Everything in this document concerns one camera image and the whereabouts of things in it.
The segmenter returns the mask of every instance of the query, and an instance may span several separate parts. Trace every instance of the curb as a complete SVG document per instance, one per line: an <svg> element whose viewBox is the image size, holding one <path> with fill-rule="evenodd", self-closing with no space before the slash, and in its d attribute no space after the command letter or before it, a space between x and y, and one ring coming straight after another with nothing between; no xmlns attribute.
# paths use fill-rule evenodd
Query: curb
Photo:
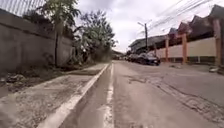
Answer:
<svg viewBox="0 0 224 128"><path fill-rule="evenodd" d="M107 64L97 75L95 75L81 90L80 95L73 95L67 102L63 103L55 113L50 114L44 121L42 121L37 128L59 128L66 118L75 111L78 112L88 101L88 97L91 96L95 83L99 80L101 75L108 69Z"/></svg>

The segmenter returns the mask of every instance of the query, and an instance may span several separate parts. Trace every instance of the cloudy sky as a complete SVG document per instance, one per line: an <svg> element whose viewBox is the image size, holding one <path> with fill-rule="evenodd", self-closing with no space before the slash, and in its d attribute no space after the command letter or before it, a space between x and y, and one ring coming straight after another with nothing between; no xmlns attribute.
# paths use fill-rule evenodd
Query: cloudy sky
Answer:
<svg viewBox="0 0 224 128"><path fill-rule="evenodd" d="M116 34L115 39L119 41L115 50L125 52L135 39L144 36L143 27L138 25L137 22L148 22L149 26L153 25L156 21L168 15L166 14L167 9L178 1L180 0L79 0L78 8L84 12L99 9L106 11L107 18ZM174 6L173 10L191 1L197 0L182 0ZM210 0L209 3L150 30L149 35L166 33L170 27L177 27L182 20L190 21L194 14L205 16L214 3L223 6L224 0Z"/></svg>

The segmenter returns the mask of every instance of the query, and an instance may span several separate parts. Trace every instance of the dark car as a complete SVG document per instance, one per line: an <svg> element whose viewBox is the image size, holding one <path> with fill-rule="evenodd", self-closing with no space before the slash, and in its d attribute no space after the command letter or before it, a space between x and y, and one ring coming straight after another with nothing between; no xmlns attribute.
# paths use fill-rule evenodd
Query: dark car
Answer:
<svg viewBox="0 0 224 128"><path fill-rule="evenodd" d="M137 54L131 54L131 55L128 56L128 59L127 60L129 62L136 62L137 59L138 59L138 55Z"/></svg>
<svg viewBox="0 0 224 128"><path fill-rule="evenodd" d="M154 54L147 54L147 53L142 53L138 56L137 62L140 64L146 64L146 65L160 65L160 59L155 56Z"/></svg>

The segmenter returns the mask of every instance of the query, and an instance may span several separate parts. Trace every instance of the fence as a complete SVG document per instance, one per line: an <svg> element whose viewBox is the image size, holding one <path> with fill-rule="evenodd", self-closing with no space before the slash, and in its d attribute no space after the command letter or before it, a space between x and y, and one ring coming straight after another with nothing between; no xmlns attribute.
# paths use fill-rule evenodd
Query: fence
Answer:
<svg viewBox="0 0 224 128"><path fill-rule="evenodd" d="M0 8L14 15L22 16L25 12L42 6L45 1L46 0L0 0Z"/></svg>

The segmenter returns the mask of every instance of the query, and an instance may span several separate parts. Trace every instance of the utility pole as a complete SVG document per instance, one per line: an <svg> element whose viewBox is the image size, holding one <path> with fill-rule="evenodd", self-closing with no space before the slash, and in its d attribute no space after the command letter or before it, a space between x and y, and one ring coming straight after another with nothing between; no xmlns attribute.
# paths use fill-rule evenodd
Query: utility pole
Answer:
<svg viewBox="0 0 224 128"><path fill-rule="evenodd" d="M148 28L147 28L146 23L145 23L145 46L146 46L146 50L148 52L149 51L149 48L148 48Z"/></svg>
<svg viewBox="0 0 224 128"><path fill-rule="evenodd" d="M138 24L145 28L145 46L146 46L146 50L148 52L149 47L148 47L148 27L147 27L147 23L142 24L142 23L138 22ZM153 46L154 46L154 54L156 55L156 44L154 43Z"/></svg>

